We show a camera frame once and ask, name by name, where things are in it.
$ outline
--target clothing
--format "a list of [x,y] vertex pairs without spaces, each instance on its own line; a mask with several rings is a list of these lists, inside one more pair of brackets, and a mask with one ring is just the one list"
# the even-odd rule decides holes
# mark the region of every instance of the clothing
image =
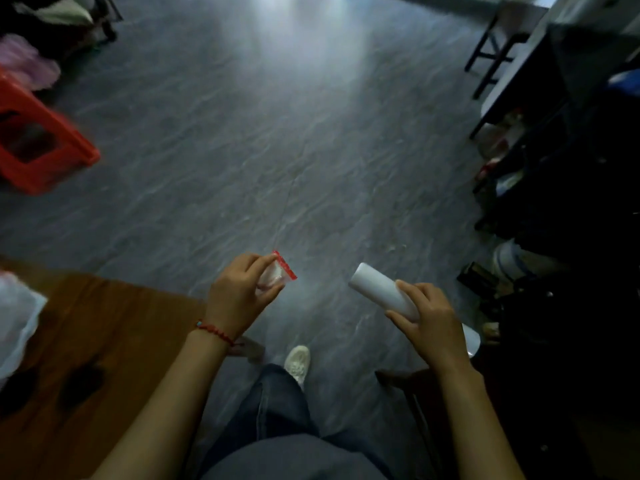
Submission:
[[318,475],[393,479],[384,460],[357,432],[320,438],[296,380],[282,367],[268,364],[205,455],[198,478],[287,480]]

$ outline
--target white bottle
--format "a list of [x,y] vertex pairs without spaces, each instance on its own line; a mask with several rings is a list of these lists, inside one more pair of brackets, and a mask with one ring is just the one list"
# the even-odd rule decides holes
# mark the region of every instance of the white bottle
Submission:
[[[418,309],[411,298],[399,290],[393,280],[366,263],[360,263],[349,280],[349,286],[384,310],[398,312],[412,322],[420,320]],[[465,333],[469,357],[473,357],[480,348],[480,335],[465,324],[462,324],[462,330]]]

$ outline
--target red plastic stool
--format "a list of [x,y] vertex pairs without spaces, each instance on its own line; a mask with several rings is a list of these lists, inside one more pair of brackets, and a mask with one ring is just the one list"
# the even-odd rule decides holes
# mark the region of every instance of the red plastic stool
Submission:
[[30,161],[23,161],[0,143],[0,173],[28,194],[51,188],[61,174],[80,164],[93,165],[100,152],[66,119],[48,109],[12,76],[0,69],[0,135],[17,134],[28,124],[37,123],[56,140],[56,147]]

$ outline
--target bracelet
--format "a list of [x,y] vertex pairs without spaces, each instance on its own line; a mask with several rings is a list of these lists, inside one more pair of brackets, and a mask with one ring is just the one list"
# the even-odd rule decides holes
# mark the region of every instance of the bracelet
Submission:
[[235,345],[234,341],[231,340],[231,337],[229,337],[225,332],[220,330],[215,325],[206,325],[206,324],[204,324],[202,322],[198,322],[198,323],[196,323],[196,328],[199,328],[201,330],[206,330],[209,333],[213,333],[214,335],[219,336],[222,340],[224,340],[226,343],[228,343],[232,347]]

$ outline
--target shoe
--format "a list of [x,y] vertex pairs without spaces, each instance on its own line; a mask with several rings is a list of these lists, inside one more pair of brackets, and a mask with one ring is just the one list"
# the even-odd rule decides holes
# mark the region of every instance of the shoe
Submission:
[[284,370],[291,374],[293,379],[297,380],[300,387],[305,383],[309,363],[311,362],[311,352],[304,345],[293,347],[289,355],[284,361]]

